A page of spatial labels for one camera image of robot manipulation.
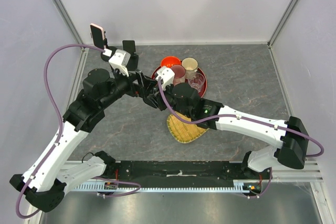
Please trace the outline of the black folding phone stand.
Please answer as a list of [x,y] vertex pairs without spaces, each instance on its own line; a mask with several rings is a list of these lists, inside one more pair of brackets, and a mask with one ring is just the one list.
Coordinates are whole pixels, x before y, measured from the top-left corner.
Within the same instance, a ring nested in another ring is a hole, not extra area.
[[138,68],[139,55],[136,53],[134,40],[123,40],[123,50],[130,54],[130,59],[127,63],[127,69],[129,71],[135,71]]

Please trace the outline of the pink-cased smartphone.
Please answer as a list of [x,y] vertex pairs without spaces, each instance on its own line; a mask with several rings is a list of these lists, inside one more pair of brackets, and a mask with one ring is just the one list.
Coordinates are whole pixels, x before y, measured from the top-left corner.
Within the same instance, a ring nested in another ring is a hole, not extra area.
[[94,46],[100,49],[105,49],[105,30],[94,23],[90,24],[90,30]]

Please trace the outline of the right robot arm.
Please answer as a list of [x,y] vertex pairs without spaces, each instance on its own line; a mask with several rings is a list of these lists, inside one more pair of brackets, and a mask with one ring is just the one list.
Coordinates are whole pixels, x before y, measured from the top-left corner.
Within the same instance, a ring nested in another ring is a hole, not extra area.
[[241,174],[254,178],[267,168],[282,165],[303,169],[308,148],[308,134],[300,119],[262,118],[237,111],[227,105],[201,98],[186,83],[164,86],[159,83],[160,99],[180,121],[204,129],[230,131],[267,143],[259,151],[247,152],[240,166]]

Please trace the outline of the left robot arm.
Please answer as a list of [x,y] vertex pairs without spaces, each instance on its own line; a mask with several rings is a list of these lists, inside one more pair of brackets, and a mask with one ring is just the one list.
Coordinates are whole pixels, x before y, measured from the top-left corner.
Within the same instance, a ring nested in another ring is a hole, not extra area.
[[95,177],[111,178],[115,160],[104,151],[65,172],[61,168],[104,118],[106,108],[125,94],[147,101],[156,85],[156,80],[139,70],[127,75],[116,71],[113,77],[106,69],[90,71],[83,81],[83,89],[60,119],[59,130],[51,142],[30,169],[12,176],[10,184],[32,206],[50,212],[76,186]]

